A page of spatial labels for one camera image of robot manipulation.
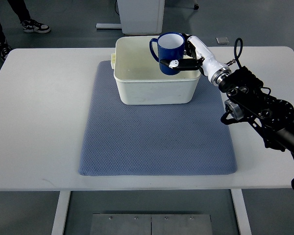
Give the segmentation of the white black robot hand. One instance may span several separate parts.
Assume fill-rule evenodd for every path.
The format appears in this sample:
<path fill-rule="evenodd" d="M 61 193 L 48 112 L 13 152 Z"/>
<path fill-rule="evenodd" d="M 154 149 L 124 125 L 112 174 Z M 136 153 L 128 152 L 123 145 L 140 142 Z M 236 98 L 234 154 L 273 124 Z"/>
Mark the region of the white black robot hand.
<path fill-rule="evenodd" d="M 175 71 L 199 70 L 215 86 L 231 74 L 229 66 L 217 61 L 214 54 L 197 36 L 185 33 L 182 36 L 185 39 L 186 55 L 189 58 L 178 60 L 161 59 L 160 64 Z"/>

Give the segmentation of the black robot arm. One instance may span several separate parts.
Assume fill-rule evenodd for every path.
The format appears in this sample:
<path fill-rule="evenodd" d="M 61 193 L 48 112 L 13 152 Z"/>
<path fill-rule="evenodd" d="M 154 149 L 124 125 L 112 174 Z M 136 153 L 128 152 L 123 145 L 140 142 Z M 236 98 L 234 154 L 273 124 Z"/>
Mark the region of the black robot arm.
<path fill-rule="evenodd" d="M 227 96 L 225 114 L 221 122 L 225 125 L 247 122 L 262 137 L 266 148 L 289 150 L 294 160 L 294 107 L 285 100 L 277 99 L 264 87 L 264 83 L 239 57 L 243 51 L 243 40 L 234 44 L 234 59 L 238 69 L 231 74 L 221 75 L 216 84 Z"/>

